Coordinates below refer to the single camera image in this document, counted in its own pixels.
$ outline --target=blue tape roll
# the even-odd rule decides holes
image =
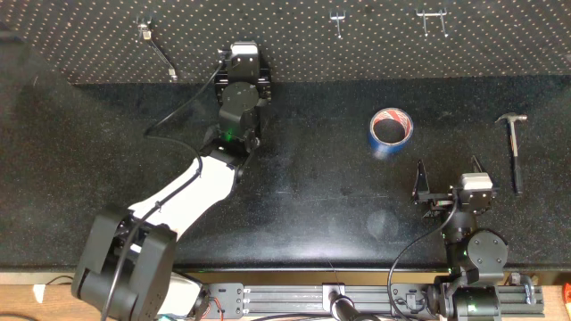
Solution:
[[[401,141],[396,143],[386,143],[377,137],[374,126],[377,122],[383,119],[393,119],[402,125],[402,128],[404,129],[404,138]],[[412,136],[412,129],[412,119],[409,114],[398,108],[385,108],[376,113],[368,126],[368,141],[371,144],[371,147],[373,147],[374,155],[383,159],[388,155],[401,150]]]

